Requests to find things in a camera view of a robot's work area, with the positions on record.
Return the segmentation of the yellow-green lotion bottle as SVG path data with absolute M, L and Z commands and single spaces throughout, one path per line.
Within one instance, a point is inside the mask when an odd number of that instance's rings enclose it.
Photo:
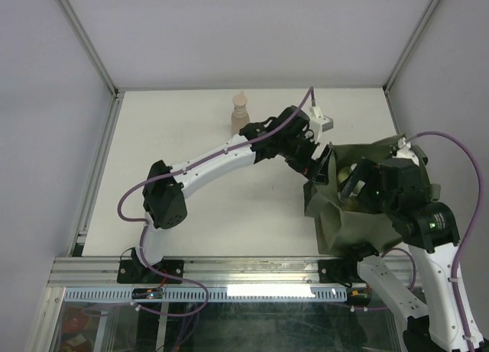
M 344 187 L 347 185 L 348 181 L 350 180 L 350 176 L 352 172 L 355 170 L 356 166 L 357 164 L 353 163 L 352 165 L 345 166 L 338 171 L 337 182 L 338 182 L 339 190 L 343 190 Z

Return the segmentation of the olive green canvas bag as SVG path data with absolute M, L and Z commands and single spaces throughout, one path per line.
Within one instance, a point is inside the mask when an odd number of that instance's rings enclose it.
M 338 171 L 345 166 L 363 159 L 378 164 L 393 157 L 394 146 L 401 137 L 403 135 L 394 135 L 372 144 L 327 144 L 333 149 L 328 165 L 329 183 L 307 181 L 303 186 L 304 215 L 314 219 L 321 255 L 341 257 L 347 248 L 364 242 L 383 252 L 403 242 L 384 213 L 368 211 L 359 204 L 357 196 L 340 199 L 337 182 Z M 426 166 L 425 152 L 411 145 L 419 161 Z

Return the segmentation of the beige pump bottle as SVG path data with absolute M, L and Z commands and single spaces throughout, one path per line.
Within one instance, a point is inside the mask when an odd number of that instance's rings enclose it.
M 237 134 L 244 126 L 250 123 L 250 117 L 247 110 L 248 98 L 243 91 L 239 92 L 232 99 L 234 105 L 231 124 L 232 135 Z

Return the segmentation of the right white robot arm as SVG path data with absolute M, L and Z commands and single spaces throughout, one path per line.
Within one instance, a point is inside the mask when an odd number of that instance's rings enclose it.
M 347 249 L 344 277 L 364 280 L 380 296 L 395 317 L 405 351 L 486 351 L 488 340 L 473 319 L 461 270 L 455 267 L 461 249 L 455 216 L 439 201 L 423 160 L 364 158 L 340 185 L 341 199 L 355 187 L 359 203 L 386 215 L 408 246 L 425 299 L 403 286 L 368 242 Z

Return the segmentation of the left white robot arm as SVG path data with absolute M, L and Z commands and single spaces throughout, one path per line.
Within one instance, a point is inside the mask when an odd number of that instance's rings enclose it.
M 308 180 L 327 182 L 325 162 L 329 152 L 318 158 L 313 154 L 321 134 L 333 128 L 333 120 L 316 107 L 304 112 L 292 105 L 279 116 L 246 124 L 222 146 L 186 162 L 168 166 L 154 163 L 142 189 L 143 241 L 132 256 L 134 274 L 144 282 L 154 281 L 160 273 L 161 232 L 176 227 L 187 216 L 186 200 L 212 181 L 241 168 L 275 157 Z

